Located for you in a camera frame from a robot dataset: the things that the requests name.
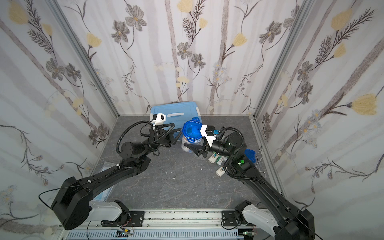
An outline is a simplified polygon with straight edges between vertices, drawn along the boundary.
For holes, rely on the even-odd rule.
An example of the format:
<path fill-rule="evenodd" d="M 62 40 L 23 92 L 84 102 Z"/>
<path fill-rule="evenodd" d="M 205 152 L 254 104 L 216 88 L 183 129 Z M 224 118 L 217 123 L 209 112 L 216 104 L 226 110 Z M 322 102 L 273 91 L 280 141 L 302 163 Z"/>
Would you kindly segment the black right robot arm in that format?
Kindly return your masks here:
<path fill-rule="evenodd" d="M 270 211 L 265 213 L 243 202 L 236 208 L 241 224 L 255 225 L 275 240 L 315 239 L 314 216 L 308 210 L 298 209 L 266 181 L 246 156 L 245 137 L 239 130 L 227 127 L 218 131 L 214 126 L 203 125 L 186 129 L 183 134 L 189 141 L 185 146 L 197 156 L 216 153 L 227 157 L 224 172 L 246 185 Z"/>

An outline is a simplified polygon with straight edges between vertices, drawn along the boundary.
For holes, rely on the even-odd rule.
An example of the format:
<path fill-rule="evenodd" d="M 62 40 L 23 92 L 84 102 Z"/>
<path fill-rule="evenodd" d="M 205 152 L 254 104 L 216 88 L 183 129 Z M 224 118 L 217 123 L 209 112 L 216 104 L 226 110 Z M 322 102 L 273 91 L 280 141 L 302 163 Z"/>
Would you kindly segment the white shampoo bottle orange cap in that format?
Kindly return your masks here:
<path fill-rule="evenodd" d="M 216 175 L 217 175 L 218 177 L 223 176 L 225 173 L 226 173 L 226 172 L 225 172 L 225 170 L 224 170 L 224 167 L 220 167 L 218 170 L 216 170 Z"/>

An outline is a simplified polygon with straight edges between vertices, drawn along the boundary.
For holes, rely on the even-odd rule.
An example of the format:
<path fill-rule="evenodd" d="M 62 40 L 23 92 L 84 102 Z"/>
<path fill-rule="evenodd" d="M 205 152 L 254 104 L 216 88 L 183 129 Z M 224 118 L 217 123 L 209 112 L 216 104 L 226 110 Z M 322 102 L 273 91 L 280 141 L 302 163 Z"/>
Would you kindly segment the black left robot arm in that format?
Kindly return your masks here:
<path fill-rule="evenodd" d="M 138 125 L 149 125 L 149 133 L 143 142 L 122 143 L 124 136 Z M 90 202 L 100 193 L 117 183 L 144 172 L 151 160 L 148 154 L 159 155 L 159 148 L 170 148 L 182 135 L 182 129 L 175 124 L 154 126 L 149 121 L 139 121 L 123 131 L 116 145 L 121 161 L 98 174 L 89 177 L 66 179 L 49 208 L 54 212 L 65 230 L 73 230 L 84 223 L 95 210 Z"/>

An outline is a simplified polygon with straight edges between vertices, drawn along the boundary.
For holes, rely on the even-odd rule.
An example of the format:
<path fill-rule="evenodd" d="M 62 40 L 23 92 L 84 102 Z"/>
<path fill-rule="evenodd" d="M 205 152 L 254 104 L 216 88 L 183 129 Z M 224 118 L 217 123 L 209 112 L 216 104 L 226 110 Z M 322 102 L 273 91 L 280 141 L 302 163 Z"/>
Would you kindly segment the blue lidded white storage box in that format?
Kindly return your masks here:
<path fill-rule="evenodd" d="M 183 102 L 173 103 L 167 105 L 155 106 L 151 109 L 150 119 L 152 120 L 153 115 L 164 114 L 166 115 L 164 124 L 174 123 L 175 129 L 183 129 L 186 122 L 199 119 L 202 125 L 202 118 L 200 110 L 195 102 Z"/>

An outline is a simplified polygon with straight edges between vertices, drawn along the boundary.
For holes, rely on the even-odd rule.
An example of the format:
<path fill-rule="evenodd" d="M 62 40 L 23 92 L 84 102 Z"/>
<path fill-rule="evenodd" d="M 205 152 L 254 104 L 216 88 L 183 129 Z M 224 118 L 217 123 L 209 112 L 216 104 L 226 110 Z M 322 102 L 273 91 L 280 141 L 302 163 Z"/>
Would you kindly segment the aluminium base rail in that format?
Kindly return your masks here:
<path fill-rule="evenodd" d="M 100 222 L 93 221 L 74 230 L 121 230 L 131 235 L 134 230 L 224 229 L 238 230 L 243 240 L 275 240 L 255 225 L 241 224 L 240 215 L 235 210 L 138 210 L 131 214 L 132 220 L 122 228 L 102 227 Z M 53 238 L 65 240 L 70 231 L 59 228 Z"/>

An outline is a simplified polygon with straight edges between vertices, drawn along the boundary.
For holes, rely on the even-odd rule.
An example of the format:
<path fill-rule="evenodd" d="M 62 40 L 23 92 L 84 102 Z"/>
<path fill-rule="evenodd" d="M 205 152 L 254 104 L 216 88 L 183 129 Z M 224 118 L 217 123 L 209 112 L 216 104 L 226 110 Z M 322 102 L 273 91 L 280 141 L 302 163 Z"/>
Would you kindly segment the blue jar lid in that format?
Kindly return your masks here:
<path fill-rule="evenodd" d="M 245 149 L 245 156 L 253 163 L 256 163 L 256 152 L 251 149 Z"/>

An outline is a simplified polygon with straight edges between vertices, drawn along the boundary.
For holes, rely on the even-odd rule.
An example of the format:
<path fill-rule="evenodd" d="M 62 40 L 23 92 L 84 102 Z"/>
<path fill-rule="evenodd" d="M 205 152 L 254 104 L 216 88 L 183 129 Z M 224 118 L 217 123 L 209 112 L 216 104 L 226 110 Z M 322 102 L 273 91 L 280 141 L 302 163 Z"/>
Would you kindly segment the blue lidded clear jar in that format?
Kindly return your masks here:
<path fill-rule="evenodd" d="M 201 135 L 202 121 L 199 117 L 193 117 L 183 125 L 182 150 L 187 153 L 192 151 L 185 144 L 200 145 L 203 139 Z"/>

